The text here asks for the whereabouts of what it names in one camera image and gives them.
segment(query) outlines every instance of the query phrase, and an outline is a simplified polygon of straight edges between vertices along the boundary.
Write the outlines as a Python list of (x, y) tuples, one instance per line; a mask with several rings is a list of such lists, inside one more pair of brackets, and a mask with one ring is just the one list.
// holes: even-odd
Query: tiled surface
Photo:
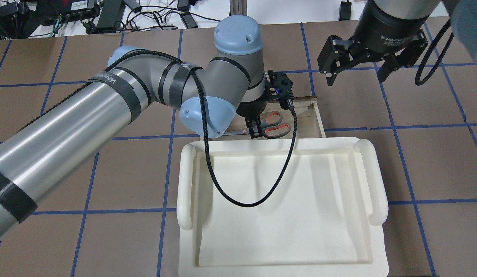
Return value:
[[(428, 21), (431, 37), (445, 21)], [(262, 26), (265, 68), (288, 71), (295, 95), (319, 97), (328, 137), (374, 144), (390, 205), (390, 276), (477, 275), (477, 69), (453, 42), (421, 87), (415, 68), (379, 84), (372, 63), (328, 87), (316, 70), (321, 46), (355, 26)], [(0, 143), (105, 68), (120, 44), (205, 67), (216, 52), (212, 37), (202, 29), (0, 42)], [(19, 67), (29, 43), (38, 54)], [(179, 158), (194, 140), (178, 112), (152, 104), (3, 239), (0, 276), (177, 276)]]

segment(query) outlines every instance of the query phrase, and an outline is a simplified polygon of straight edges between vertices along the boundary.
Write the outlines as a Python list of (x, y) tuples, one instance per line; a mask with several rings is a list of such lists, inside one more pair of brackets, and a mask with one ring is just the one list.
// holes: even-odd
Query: white plastic container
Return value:
[[(228, 195), (252, 203), (274, 184), (290, 140), (210, 142)], [(177, 200), (180, 277), (385, 277), (388, 204), (373, 145), (298, 139), (282, 181), (258, 207), (214, 187), (203, 142), (182, 150)]]

